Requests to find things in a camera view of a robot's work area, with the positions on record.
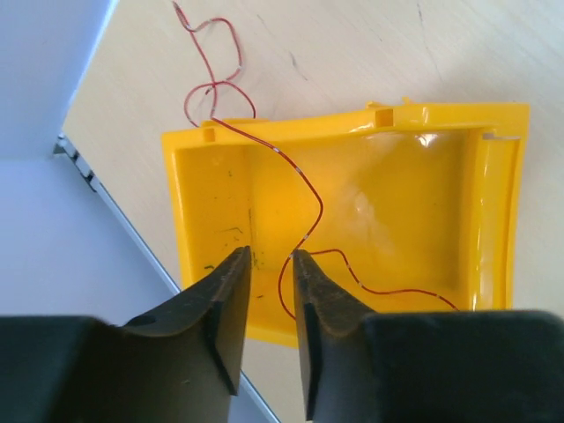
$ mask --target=table surface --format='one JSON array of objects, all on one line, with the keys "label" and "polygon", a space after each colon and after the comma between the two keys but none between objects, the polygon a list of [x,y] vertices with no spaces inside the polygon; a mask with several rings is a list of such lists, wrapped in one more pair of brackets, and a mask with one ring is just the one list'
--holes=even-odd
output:
[{"label": "table surface", "polygon": [[[564,4],[558,1],[181,1],[191,22],[230,19],[260,117],[356,110],[368,100],[531,104],[516,237],[515,306],[564,315]],[[236,66],[228,32],[200,40],[218,76]],[[186,92],[208,82],[168,0],[122,0],[64,131],[176,280],[160,135],[189,127]],[[205,102],[195,116],[204,117]],[[222,90],[218,116],[249,116]],[[303,421],[295,350],[249,341],[243,369],[284,422]]]}]

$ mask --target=metal edge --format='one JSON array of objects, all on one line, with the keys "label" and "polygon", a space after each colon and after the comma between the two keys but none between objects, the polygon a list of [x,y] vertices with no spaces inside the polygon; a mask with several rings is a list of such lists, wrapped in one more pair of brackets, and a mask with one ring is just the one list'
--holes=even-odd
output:
[{"label": "metal edge", "polygon": [[[72,142],[64,134],[59,136],[57,145],[61,146],[65,150],[67,155],[69,155],[70,151],[76,151],[76,148],[74,147]],[[159,259],[153,254],[149,246],[145,243],[139,232],[131,224],[130,220],[125,216],[120,206],[117,205],[112,196],[110,196],[110,194],[106,191],[106,188],[100,182],[98,177],[93,175],[93,178],[89,183],[90,187],[100,196],[104,204],[121,223],[123,229],[125,229],[125,232],[129,234],[131,239],[141,250],[143,256],[149,261],[153,269],[156,270],[161,279],[165,282],[165,284],[167,284],[170,291],[173,294],[178,294],[182,289],[176,284],[176,282],[174,282],[174,280],[168,274],[167,270],[160,263]],[[255,403],[263,416],[267,419],[268,423],[280,423],[280,420],[278,419],[278,417],[276,417],[276,414],[274,414],[266,401],[264,401],[263,397],[258,393],[255,386],[251,383],[251,381],[243,371],[241,371],[239,386],[241,389],[245,390],[247,394],[249,394],[251,400],[253,401],[253,403]]]}]

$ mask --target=thin wire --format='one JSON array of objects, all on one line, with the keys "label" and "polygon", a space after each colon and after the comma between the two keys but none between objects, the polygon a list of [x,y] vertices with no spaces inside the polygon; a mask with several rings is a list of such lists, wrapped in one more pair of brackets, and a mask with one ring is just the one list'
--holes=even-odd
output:
[{"label": "thin wire", "polygon": [[[317,225],[319,224],[319,222],[320,222],[320,220],[323,216],[323,211],[324,211],[323,200],[321,199],[321,196],[319,195],[319,193],[317,192],[317,190],[315,189],[315,187],[313,186],[311,181],[301,171],[301,169],[298,167],[298,165],[296,165],[296,163],[290,157],[288,157],[287,154],[282,152],[275,145],[272,145],[271,143],[269,143],[269,142],[267,142],[267,141],[265,141],[265,140],[263,140],[259,137],[255,137],[255,136],[245,132],[244,130],[240,130],[238,128],[235,128],[233,125],[231,125],[227,122],[224,122],[224,121],[215,117],[215,111],[216,111],[216,108],[217,108],[217,105],[218,105],[217,87],[219,85],[227,85],[227,86],[230,86],[231,88],[234,88],[239,94],[241,94],[241,96],[250,105],[250,107],[253,111],[253,118],[256,118],[256,108],[255,108],[255,104],[253,103],[252,99],[250,99],[250,97],[239,86],[237,86],[233,82],[231,82],[234,78],[236,78],[241,73],[241,70],[243,69],[243,58],[242,58],[242,53],[241,53],[241,46],[239,44],[235,29],[234,29],[233,25],[231,24],[231,22],[229,22],[227,19],[224,19],[224,18],[214,18],[214,19],[206,20],[205,22],[203,22],[202,24],[200,24],[196,28],[193,28],[189,24],[188,19],[186,18],[186,15],[184,15],[184,12],[182,11],[181,7],[176,2],[173,2],[173,5],[174,5],[174,10],[176,11],[176,15],[178,16],[178,19],[180,20],[180,22],[182,24],[182,27],[184,27],[184,29],[186,29],[189,32],[190,37],[191,37],[192,41],[194,42],[194,45],[196,46],[198,53],[202,57],[202,60],[204,61],[205,67],[208,71],[208,74],[209,74],[210,80],[211,80],[211,82],[209,82],[207,84],[201,84],[201,85],[198,85],[198,86],[192,88],[188,92],[188,94],[186,95],[186,99],[184,100],[184,114],[188,118],[189,122],[192,123],[192,125],[194,125],[196,127],[199,126],[191,118],[191,116],[189,114],[189,102],[190,102],[192,96],[194,95],[194,93],[196,93],[197,91],[207,87],[207,90],[206,90],[204,95],[207,95],[210,91],[213,92],[213,101],[212,101],[212,104],[211,104],[210,120],[214,121],[215,123],[223,126],[224,128],[226,128],[228,130],[231,130],[232,132],[235,132],[235,133],[237,133],[237,134],[239,134],[243,137],[246,137],[248,139],[251,139],[251,140],[257,142],[260,145],[264,145],[265,147],[268,147],[271,150],[273,150],[276,154],[280,155],[290,166],[292,166],[293,170],[295,170],[298,173],[298,175],[306,183],[306,185],[308,185],[308,188],[311,190],[311,192],[315,196],[317,203],[319,203],[319,212],[317,214],[317,218],[315,219],[315,222],[309,228],[309,230],[306,232],[306,234],[300,239],[300,241],[296,244],[296,246],[293,248],[290,255],[286,257],[286,259],[284,260],[284,263],[282,264],[282,268],[280,270],[280,273],[278,275],[278,283],[277,283],[278,299],[279,299],[280,304],[282,305],[282,308],[284,309],[284,311],[290,317],[292,317],[292,319],[295,320],[295,315],[290,311],[290,309],[286,305],[286,302],[284,301],[284,296],[282,295],[282,279],[284,277],[284,272],[286,271],[286,267],[288,266],[288,264],[290,263],[290,260],[293,257],[293,253],[303,245],[303,243],[309,238],[309,236],[311,236],[311,234],[317,228]],[[222,79],[220,81],[216,81],[215,76],[213,74],[212,67],[210,66],[210,63],[207,59],[207,56],[205,55],[205,52],[202,49],[202,46],[200,45],[200,43],[198,42],[198,40],[195,36],[195,34],[198,31],[206,28],[208,25],[210,25],[212,23],[223,23],[223,24],[227,25],[227,27],[229,28],[229,31],[231,33],[231,36],[233,38],[235,48],[237,49],[237,58],[238,58],[238,62],[239,62],[239,65],[238,65],[237,69],[235,70],[235,72],[232,73],[229,77]],[[375,295],[393,295],[393,294],[399,294],[399,293],[421,293],[421,294],[424,294],[424,295],[433,296],[433,297],[445,302],[446,304],[448,304],[454,310],[458,310],[458,308],[452,302],[447,300],[442,295],[439,295],[438,293],[433,293],[431,291],[426,291],[426,290],[423,290],[423,289],[405,288],[405,289],[397,289],[397,290],[393,290],[393,291],[375,291],[375,290],[372,290],[370,288],[367,288],[366,286],[364,286],[360,282],[360,280],[358,279],[358,277],[354,273],[353,268],[351,267],[348,259],[346,258],[345,253],[340,249],[324,249],[324,250],[320,250],[320,251],[313,251],[313,252],[310,252],[309,254],[311,254],[313,256],[313,255],[321,255],[321,254],[327,254],[327,253],[338,253],[338,254],[340,254],[341,257],[343,257],[345,265],[346,265],[348,271],[351,273],[352,278],[356,281],[356,283],[363,290],[365,290],[369,293],[373,293]]]},{"label": "thin wire", "polygon": [[338,253],[338,254],[340,254],[341,257],[343,257],[343,261],[345,262],[346,268],[349,270],[349,273],[351,273],[352,278],[356,281],[356,283],[360,286],[360,288],[364,289],[365,291],[367,291],[369,293],[373,293],[375,295],[395,295],[397,293],[422,293],[423,295],[429,295],[431,297],[438,298],[442,302],[449,305],[449,307],[451,307],[453,310],[458,311],[458,308],[452,302],[447,300],[445,297],[443,297],[439,293],[434,293],[432,291],[426,291],[425,289],[404,288],[404,289],[394,289],[394,290],[391,290],[391,291],[375,291],[373,289],[370,289],[370,288],[364,286],[364,284],[362,282],[360,282],[360,280],[357,278],[356,274],[354,273],[353,268],[351,267],[351,265],[349,264],[349,261],[347,260],[347,258],[345,256],[345,253],[340,249],[324,249],[324,250],[321,250],[321,251],[312,251],[309,254],[314,256],[316,254],[326,254],[326,253]]},{"label": "thin wire", "polygon": [[[196,92],[198,92],[199,90],[202,90],[204,88],[207,88],[204,95],[207,95],[210,92],[210,90],[213,92],[213,100],[212,100],[212,103],[211,103],[211,111],[210,111],[210,119],[212,119],[215,116],[215,112],[216,112],[216,109],[217,109],[217,106],[218,106],[218,86],[219,85],[231,86],[239,94],[241,94],[242,97],[251,106],[251,109],[253,111],[253,119],[256,118],[256,108],[255,108],[255,104],[253,104],[252,99],[250,99],[250,97],[245,92],[243,92],[241,88],[239,88],[237,85],[235,85],[231,82],[233,79],[235,79],[242,72],[242,69],[243,69],[243,54],[241,52],[241,45],[239,44],[239,40],[237,39],[237,33],[235,32],[235,28],[234,28],[233,24],[231,22],[229,22],[227,19],[224,19],[224,18],[213,18],[213,19],[208,19],[205,22],[202,22],[196,28],[193,28],[189,24],[188,18],[186,18],[186,15],[182,11],[182,8],[178,5],[178,3],[173,2],[173,6],[174,6],[174,11],[176,12],[176,16],[180,20],[182,27],[186,31],[188,31],[190,38],[192,39],[192,42],[196,46],[197,52],[199,53],[200,57],[202,57],[202,61],[204,62],[205,68],[207,69],[208,74],[210,76],[210,80],[211,80],[211,82],[209,82],[207,84],[201,84],[201,85],[198,85],[198,86],[192,88],[188,92],[188,94],[186,95],[186,99],[184,99],[184,114],[186,115],[186,118],[189,120],[189,122],[192,125],[194,125],[195,127],[199,127],[199,125],[192,119],[192,116],[190,115],[189,103],[190,103],[190,100],[192,99],[192,96]],[[231,38],[233,39],[235,49],[237,50],[237,62],[238,62],[237,69],[235,69],[235,71],[231,75],[229,75],[227,78],[220,80],[220,81],[216,81],[215,75],[213,74],[212,66],[210,65],[210,62],[208,61],[208,58],[205,55],[204,49],[202,48],[202,46],[200,45],[199,41],[196,38],[197,32],[206,28],[210,24],[217,24],[217,23],[225,24],[227,26],[227,28],[229,28],[229,32],[231,33]]]}]

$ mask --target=red wire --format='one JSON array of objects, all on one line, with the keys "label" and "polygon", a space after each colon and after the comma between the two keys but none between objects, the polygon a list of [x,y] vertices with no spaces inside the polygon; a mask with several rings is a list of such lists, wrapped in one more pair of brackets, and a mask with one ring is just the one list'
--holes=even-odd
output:
[{"label": "red wire", "polygon": [[[224,128],[226,128],[228,130],[231,130],[232,132],[235,132],[235,133],[237,133],[237,134],[239,134],[243,137],[246,137],[248,139],[251,139],[251,140],[257,142],[260,145],[264,145],[265,147],[268,147],[271,150],[273,150],[278,155],[282,156],[282,158],[287,163],[289,163],[290,166],[292,166],[293,170],[295,170],[298,173],[298,175],[306,183],[306,185],[308,185],[308,188],[311,190],[311,192],[315,196],[315,199],[319,203],[319,213],[317,214],[317,218],[315,219],[314,224],[309,228],[309,230],[306,232],[306,234],[303,236],[303,238],[301,238],[300,241],[296,244],[296,246],[292,250],[292,253],[290,253],[290,255],[284,260],[284,263],[282,264],[282,269],[280,270],[280,273],[278,275],[278,299],[280,300],[280,304],[282,304],[282,308],[284,309],[284,311],[290,317],[292,317],[292,319],[295,320],[295,316],[290,311],[290,309],[287,307],[287,305],[284,301],[284,297],[282,295],[282,278],[284,277],[284,272],[286,271],[286,267],[290,263],[290,259],[293,256],[293,252],[296,249],[299,249],[301,247],[301,245],[306,241],[307,238],[309,238],[309,236],[314,232],[315,228],[319,224],[319,221],[321,220],[321,217],[323,216],[323,210],[324,210],[323,200],[321,199],[321,196],[319,195],[317,190],[314,188],[313,184],[309,181],[307,176],[304,175],[304,173],[301,171],[301,169],[298,167],[298,165],[296,165],[295,162],[292,159],[290,159],[290,157],[288,157],[284,152],[282,152],[280,149],[278,149],[276,146],[272,145],[271,143],[264,141],[263,139],[261,139],[259,137],[255,137],[255,136],[245,132],[244,130],[240,130],[238,128],[235,128],[234,126],[230,125],[229,123],[223,122],[222,120],[220,120],[220,119],[218,119],[214,116],[215,111],[216,111],[216,107],[218,105],[217,87],[219,85],[227,85],[227,86],[234,88],[239,94],[241,94],[241,96],[251,106],[251,109],[253,111],[253,118],[256,117],[256,108],[255,108],[255,105],[253,104],[252,99],[250,99],[250,97],[239,86],[237,86],[233,82],[231,82],[235,77],[237,77],[241,73],[241,70],[243,68],[243,58],[242,58],[242,53],[241,53],[241,46],[239,44],[239,40],[237,39],[235,29],[234,29],[233,25],[231,24],[231,22],[229,22],[227,19],[223,19],[223,18],[214,18],[214,19],[206,20],[205,22],[203,22],[202,24],[200,24],[196,28],[193,28],[192,26],[190,26],[188,19],[184,15],[184,12],[180,8],[180,6],[176,2],[173,2],[173,5],[174,5],[174,10],[176,11],[176,15],[178,16],[178,19],[180,20],[184,29],[186,29],[189,32],[190,37],[191,37],[192,41],[194,42],[194,45],[196,46],[198,53],[202,57],[202,60],[204,61],[205,67],[208,70],[208,74],[209,74],[210,80],[211,80],[211,82],[209,82],[207,84],[201,84],[201,85],[198,85],[198,86],[192,88],[188,92],[188,94],[186,95],[186,99],[184,100],[184,114],[188,118],[189,122],[192,123],[192,125],[194,125],[196,127],[199,126],[196,122],[194,122],[194,120],[192,120],[192,118],[189,114],[189,102],[190,102],[192,96],[194,95],[194,93],[196,93],[197,91],[207,87],[208,89],[206,90],[204,95],[207,95],[210,91],[213,91],[213,101],[212,101],[212,104],[211,104],[210,120],[214,121],[215,123],[218,123],[219,125],[223,126]],[[198,31],[206,28],[209,24],[212,24],[212,23],[223,23],[223,24],[227,25],[227,27],[229,28],[229,31],[231,33],[231,36],[233,38],[235,48],[237,49],[237,58],[238,58],[238,61],[239,61],[239,65],[238,65],[237,69],[235,70],[235,72],[232,73],[229,77],[222,79],[220,81],[216,81],[215,76],[213,74],[212,67],[210,66],[210,62],[208,61],[207,56],[205,55],[205,52],[202,49],[202,46],[200,45],[200,43],[198,42],[198,40],[195,36],[195,34]],[[313,255],[321,255],[321,254],[326,254],[326,253],[338,253],[338,254],[340,254],[343,257],[343,260],[345,261],[345,265],[346,265],[347,269],[349,270],[349,272],[351,273],[352,278],[354,278],[356,283],[362,289],[364,289],[365,291],[367,291],[369,293],[373,293],[375,295],[393,295],[393,294],[398,294],[398,293],[422,293],[424,295],[429,295],[429,296],[433,296],[435,298],[438,298],[439,300],[448,304],[454,310],[458,310],[458,308],[456,308],[456,306],[452,302],[447,300],[442,295],[439,295],[438,293],[426,291],[426,290],[423,290],[423,289],[405,288],[405,289],[397,289],[397,290],[394,290],[394,291],[374,291],[370,288],[365,287],[364,285],[362,285],[362,283],[360,282],[360,280],[357,278],[356,274],[354,273],[353,268],[349,264],[349,261],[346,258],[345,253],[343,251],[341,251],[340,249],[324,249],[324,250],[321,250],[321,251],[313,251],[313,252],[310,252],[309,254],[311,254],[313,256]]]},{"label": "red wire", "polygon": [[[197,91],[199,91],[203,88],[206,88],[206,87],[208,87],[208,89],[206,90],[205,95],[207,95],[210,90],[213,91],[213,101],[211,103],[210,119],[212,119],[214,117],[216,108],[218,106],[218,85],[231,86],[239,94],[241,94],[243,96],[243,98],[249,103],[249,105],[251,106],[251,108],[253,110],[253,119],[256,118],[256,108],[255,108],[255,105],[253,104],[253,101],[250,99],[250,97],[245,92],[242,91],[241,88],[239,88],[237,85],[235,85],[231,82],[234,78],[236,78],[241,73],[241,71],[243,69],[243,54],[241,52],[241,45],[239,44],[239,40],[237,39],[237,33],[235,32],[235,28],[232,25],[232,23],[229,22],[227,19],[224,19],[224,18],[213,18],[213,19],[208,19],[205,22],[202,22],[196,28],[193,28],[192,26],[190,26],[188,19],[186,18],[186,15],[182,11],[182,9],[178,5],[178,3],[173,2],[173,6],[174,6],[174,11],[176,11],[176,16],[180,20],[182,27],[186,31],[188,31],[188,33],[190,34],[190,38],[192,39],[192,42],[194,43],[198,53],[202,57],[202,60],[204,61],[204,64],[205,64],[205,68],[208,70],[208,74],[210,75],[210,80],[211,80],[211,82],[209,82],[207,84],[201,84],[201,85],[198,85],[198,86],[192,88],[189,91],[189,93],[186,95],[186,99],[184,100],[184,114],[188,118],[189,122],[192,123],[192,125],[194,125],[196,127],[199,126],[196,122],[194,122],[194,120],[190,116],[188,105],[189,105],[189,102],[190,102],[192,96]],[[202,49],[202,46],[200,45],[200,43],[198,42],[198,40],[196,38],[197,32],[201,31],[202,29],[206,28],[209,24],[213,24],[213,23],[223,23],[223,24],[227,25],[227,28],[229,28],[229,32],[231,33],[231,37],[233,38],[233,43],[235,45],[235,49],[237,50],[237,61],[238,61],[238,66],[237,66],[237,69],[235,70],[235,72],[233,72],[227,78],[225,78],[221,81],[218,81],[218,82],[216,82],[215,75],[213,74],[212,67],[210,66],[210,62],[208,61],[208,58],[205,55],[205,52]]]},{"label": "red wire", "polygon": [[441,300],[442,302],[448,304],[453,310],[458,311],[458,308],[449,300],[447,300],[445,297],[443,297],[442,295],[438,294],[438,293],[433,293],[431,291],[426,291],[425,289],[418,289],[418,288],[404,288],[404,289],[395,289],[392,291],[375,291],[373,289],[367,288],[365,287],[362,282],[360,282],[360,280],[357,278],[357,276],[354,274],[353,268],[351,267],[351,265],[349,264],[349,261],[346,259],[345,253],[343,251],[341,251],[340,249],[324,249],[322,251],[312,251],[309,254],[311,254],[312,256],[314,256],[315,254],[326,254],[326,253],[339,253],[341,255],[341,257],[343,257],[343,260],[345,261],[346,264],[346,268],[349,270],[349,272],[351,273],[352,278],[356,281],[357,284],[359,284],[359,286],[364,289],[365,291],[369,292],[369,293],[373,293],[375,295],[395,295],[397,293],[422,293],[424,295],[429,295],[431,297],[435,297],[438,298],[439,300]]}]

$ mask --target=yellow plastic tray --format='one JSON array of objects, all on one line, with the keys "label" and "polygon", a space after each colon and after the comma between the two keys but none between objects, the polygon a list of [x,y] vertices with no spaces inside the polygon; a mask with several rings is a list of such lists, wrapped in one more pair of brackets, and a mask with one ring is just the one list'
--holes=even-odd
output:
[{"label": "yellow plastic tray", "polygon": [[[408,100],[298,121],[226,120],[286,152],[319,191],[325,213],[304,249],[342,249],[372,289],[431,290],[468,310],[511,306],[528,121],[525,104]],[[247,335],[297,345],[276,284],[318,213],[308,187],[276,153],[214,122],[164,134],[163,148],[182,285],[250,245]],[[340,256],[315,259],[378,311],[448,309],[417,293],[367,293]],[[291,265],[283,294],[293,310]]]}]

